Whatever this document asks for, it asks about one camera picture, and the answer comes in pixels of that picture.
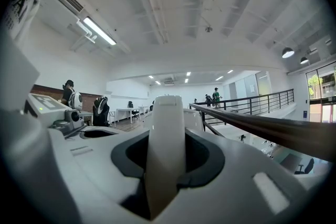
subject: white ceiling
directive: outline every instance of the white ceiling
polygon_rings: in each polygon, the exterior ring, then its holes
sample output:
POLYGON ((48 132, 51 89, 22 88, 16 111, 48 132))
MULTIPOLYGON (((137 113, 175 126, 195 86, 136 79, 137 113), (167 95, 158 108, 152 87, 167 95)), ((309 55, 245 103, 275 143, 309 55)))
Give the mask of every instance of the white ceiling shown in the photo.
POLYGON ((191 72, 190 76, 185 73, 174 73, 174 74, 161 74, 155 75, 151 79, 148 76, 135 78, 135 80, 150 85, 156 86, 155 81, 164 85, 165 82, 173 82, 174 85, 189 85, 189 84, 210 84, 210 83, 223 83, 225 80, 236 76, 240 71, 233 71, 228 74, 229 70, 224 71, 209 71, 209 72, 191 72))
MULTIPOLYGON (((304 55, 309 46, 325 38, 334 27, 332 11, 325 0, 77 1, 85 8, 79 17, 89 15, 117 41, 117 46, 109 48, 112 58, 159 46, 178 46, 205 35, 209 53, 211 35, 220 35, 223 40, 244 37, 247 46, 257 44, 279 57, 285 46, 304 55), (208 26, 213 29, 211 33, 205 32, 208 26)), ((313 63, 320 59, 312 56, 309 60, 313 63)), ((291 71, 300 68, 297 62, 287 59, 284 64, 291 71)))

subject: metal railing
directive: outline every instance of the metal railing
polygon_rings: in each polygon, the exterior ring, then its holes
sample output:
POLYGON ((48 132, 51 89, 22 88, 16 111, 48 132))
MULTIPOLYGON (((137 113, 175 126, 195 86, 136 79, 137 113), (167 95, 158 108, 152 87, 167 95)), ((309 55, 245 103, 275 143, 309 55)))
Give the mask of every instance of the metal railing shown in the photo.
POLYGON ((190 104, 190 107, 202 113, 204 130, 208 127, 216 135, 225 136, 205 122, 205 114, 292 150, 326 161, 336 161, 336 123, 274 119, 233 113, 199 104, 190 104))
MULTIPOLYGON (((213 106, 214 109, 237 112, 250 115, 261 115, 264 113, 270 113, 271 111, 284 108, 289 104, 294 103, 294 89, 275 92, 271 94, 258 95, 254 97, 246 97, 240 99, 213 101, 196 103, 204 107, 213 106)), ((205 124, 226 124, 223 121, 212 121, 216 118, 208 117, 208 114, 202 112, 202 119, 205 124)))

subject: man in green shirt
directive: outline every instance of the man in green shirt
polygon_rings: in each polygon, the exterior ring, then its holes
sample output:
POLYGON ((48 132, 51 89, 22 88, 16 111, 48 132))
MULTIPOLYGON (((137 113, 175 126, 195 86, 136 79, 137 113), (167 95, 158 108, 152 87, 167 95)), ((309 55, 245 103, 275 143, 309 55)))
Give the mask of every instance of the man in green shirt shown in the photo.
MULTIPOLYGON (((218 90, 218 88, 216 87, 214 93, 212 94, 212 96, 214 98, 214 101, 220 101, 220 98, 222 98, 219 95, 219 92, 217 90, 218 90)), ((216 108, 220 108, 220 107, 221 107, 221 104, 220 103, 216 103, 216 108)))

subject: floor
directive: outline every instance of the floor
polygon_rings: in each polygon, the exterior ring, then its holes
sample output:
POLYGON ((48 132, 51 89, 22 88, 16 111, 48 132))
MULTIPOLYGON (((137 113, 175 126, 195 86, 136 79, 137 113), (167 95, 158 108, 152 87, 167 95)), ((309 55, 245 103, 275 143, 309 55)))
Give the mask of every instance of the floor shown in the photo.
POLYGON ((121 120, 119 122, 116 122, 115 124, 116 124, 115 125, 116 129, 124 131, 124 132, 130 132, 130 131, 134 131, 134 130, 143 128, 142 119, 141 120, 139 120, 139 119, 132 119, 132 124, 131 124, 131 122, 130 122, 129 119, 127 119, 127 120, 121 120))

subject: tree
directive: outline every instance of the tree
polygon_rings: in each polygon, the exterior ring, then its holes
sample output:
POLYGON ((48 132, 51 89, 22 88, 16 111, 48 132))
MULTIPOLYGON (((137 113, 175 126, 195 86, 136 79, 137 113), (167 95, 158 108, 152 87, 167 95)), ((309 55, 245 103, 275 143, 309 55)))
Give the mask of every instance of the tree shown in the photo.
POLYGON ((308 86, 311 86, 309 88, 309 95, 314 95, 315 93, 315 98, 317 98, 317 88, 320 84, 322 84, 322 78, 319 78, 316 74, 308 79, 308 86))

